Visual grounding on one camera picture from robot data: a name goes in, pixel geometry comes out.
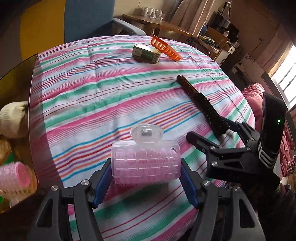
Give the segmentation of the wooden side table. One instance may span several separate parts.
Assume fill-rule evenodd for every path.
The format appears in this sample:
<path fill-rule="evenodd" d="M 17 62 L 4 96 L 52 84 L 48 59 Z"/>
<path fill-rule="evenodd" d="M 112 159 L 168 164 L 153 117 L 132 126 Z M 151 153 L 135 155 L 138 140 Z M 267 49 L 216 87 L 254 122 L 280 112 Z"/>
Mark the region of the wooden side table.
<path fill-rule="evenodd" d="M 190 32 L 180 28 L 179 26 L 175 26 L 170 24 L 164 20 L 151 18 L 148 16 L 135 16 L 135 15 L 122 15 L 124 21 L 128 23 L 136 22 L 144 25 L 144 32 L 147 36 L 159 35 L 160 30 L 172 31 L 174 33 L 178 33 L 181 35 L 192 37 L 193 34 Z"/>

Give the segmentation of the pink hair roller with clip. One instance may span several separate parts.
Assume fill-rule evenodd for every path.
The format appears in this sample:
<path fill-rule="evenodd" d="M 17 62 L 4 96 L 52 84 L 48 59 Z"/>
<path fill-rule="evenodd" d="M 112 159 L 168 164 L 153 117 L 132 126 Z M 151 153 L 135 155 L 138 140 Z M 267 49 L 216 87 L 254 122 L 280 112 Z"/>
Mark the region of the pink hair roller with clip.
<path fill-rule="evenodd" d="M 1 194 L 17 195 L 29 187 L 31 176 L 27 167 L 21 162 L 1 166 Z"/>

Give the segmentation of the small green cream carton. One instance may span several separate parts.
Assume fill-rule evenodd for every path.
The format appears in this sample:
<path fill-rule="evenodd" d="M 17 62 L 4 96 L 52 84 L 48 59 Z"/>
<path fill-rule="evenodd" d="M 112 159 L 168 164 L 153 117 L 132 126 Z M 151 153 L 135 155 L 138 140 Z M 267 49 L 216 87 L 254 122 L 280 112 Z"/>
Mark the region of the small green cream carton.
<path fill-rule="evenodd" d="M 138 43 L 133 46 L 132 56 L 156 64 L 159 61 L 161 52 L 151 45 Z"/>

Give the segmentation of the cream sock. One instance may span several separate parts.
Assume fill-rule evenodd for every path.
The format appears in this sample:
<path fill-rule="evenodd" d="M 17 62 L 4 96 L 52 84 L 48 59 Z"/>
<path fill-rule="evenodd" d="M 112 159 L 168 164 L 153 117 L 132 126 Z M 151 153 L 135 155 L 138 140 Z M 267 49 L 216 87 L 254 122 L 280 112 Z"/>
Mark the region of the cream sock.
<path fill-rule="evenodd" d="M 11 102 L 1 109 L 1 134 L 7 138 L 28 135 L 28 101 Z"/>

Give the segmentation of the beige curtain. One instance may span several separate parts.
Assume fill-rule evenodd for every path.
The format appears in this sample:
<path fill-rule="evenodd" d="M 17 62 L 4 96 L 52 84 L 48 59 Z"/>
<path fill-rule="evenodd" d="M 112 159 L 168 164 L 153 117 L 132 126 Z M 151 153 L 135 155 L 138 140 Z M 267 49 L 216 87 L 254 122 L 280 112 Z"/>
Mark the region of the beige curtain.
<path fill-rule="evenodd" d="M 184 0 L 181 1 L 170 24 L 188 31 L 194 37 L 197 37 L 206 22 L 214 0 Z"/>

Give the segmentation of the gold maroon tin box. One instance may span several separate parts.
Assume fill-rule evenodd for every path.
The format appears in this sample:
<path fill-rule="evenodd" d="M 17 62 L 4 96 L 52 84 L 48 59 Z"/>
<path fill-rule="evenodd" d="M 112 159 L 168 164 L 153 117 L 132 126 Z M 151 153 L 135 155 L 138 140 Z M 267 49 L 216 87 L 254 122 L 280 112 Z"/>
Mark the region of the gold maroon tin box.
<path fill-rule="evenodd" d="M 38 187 L 29 143 L 29 96 L 37 57 L 30 56 L 1 77 L 1 212 Z"/>

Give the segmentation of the orange plastic comb clip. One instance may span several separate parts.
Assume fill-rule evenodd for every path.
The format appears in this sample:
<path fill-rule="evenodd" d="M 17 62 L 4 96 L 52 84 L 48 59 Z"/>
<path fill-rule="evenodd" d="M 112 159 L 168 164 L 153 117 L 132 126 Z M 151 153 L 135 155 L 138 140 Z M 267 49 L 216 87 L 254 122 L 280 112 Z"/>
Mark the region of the orange plastic comb clip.
<path fill-rule="evenodd" d="M 174 61 L 180 61 L 183 59 L 174 48 L 155 35 L 152 36 L 151 45 Z"/>

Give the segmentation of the black hair comb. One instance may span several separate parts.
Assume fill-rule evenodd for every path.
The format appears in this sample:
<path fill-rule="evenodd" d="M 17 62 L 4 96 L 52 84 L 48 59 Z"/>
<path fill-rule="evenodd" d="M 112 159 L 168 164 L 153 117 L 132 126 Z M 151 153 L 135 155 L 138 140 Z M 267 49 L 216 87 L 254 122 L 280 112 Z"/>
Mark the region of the black hair comb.
<path fill-rule="evenodd" d="M 212 106 L 210 100 L 206 98 L 203 93 L 198 92 L 184 76 L 178 75 L 177 82 L 192 102 L 194 102 L 200 112 L 203 113 L 215 137 L 224 135 L 230 127 Z"/>

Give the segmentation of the white cups on table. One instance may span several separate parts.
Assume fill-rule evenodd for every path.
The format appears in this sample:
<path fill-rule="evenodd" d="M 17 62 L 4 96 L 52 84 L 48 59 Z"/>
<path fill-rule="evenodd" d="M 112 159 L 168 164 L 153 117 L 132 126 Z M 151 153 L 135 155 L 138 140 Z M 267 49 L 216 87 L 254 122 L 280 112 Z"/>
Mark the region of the white cups on table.
<path fill-rule="evenodd" d="M 142 7 L 141 16 L 146 16 L 153 19 L 163 20 L 165 14 L 163 11 L 155 8 Z"/>

